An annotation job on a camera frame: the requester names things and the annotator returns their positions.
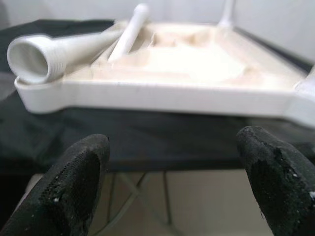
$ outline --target tube opening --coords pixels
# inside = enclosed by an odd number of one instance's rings
[[[48,75],[48,63],[43,53],[27,43],[13,45],[8,51],[12,71],[22,80],[41,83]]]

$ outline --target white plastic rod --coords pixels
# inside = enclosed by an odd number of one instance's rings
[[[60,77],[68,66],[91,62],[122,33],[122,30],[105,30],[60,38],[41,34],[22,36],[10,43],[8,64],[25,83],[46,83]]]
[[[144,3],[136,6],[129,24],[123,32],[123,35],[120,37],[108,61],[116,60],[122,55],[130,52],[143,24],[149,17],[149,12],[149,7]]]
[[[233,11],[235,0],[225,0],[223,13],[219,21],[220,27],[233,27]]]

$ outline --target floor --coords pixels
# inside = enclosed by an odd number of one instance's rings
[[[136,182],[141,173],[129,174]],[[106,224],[109,189],[108,174],[90,228],[93,235]],[[271,236],[266,221],[252,195],[245,171],[168,172],[173,223],[185,236]],[[117,179],[113,215],[129,195],[125,183]],[[166,219],[162,173],[151,173],[143,193]],[[106,236],[171,235],[135,200],[122,219]]]

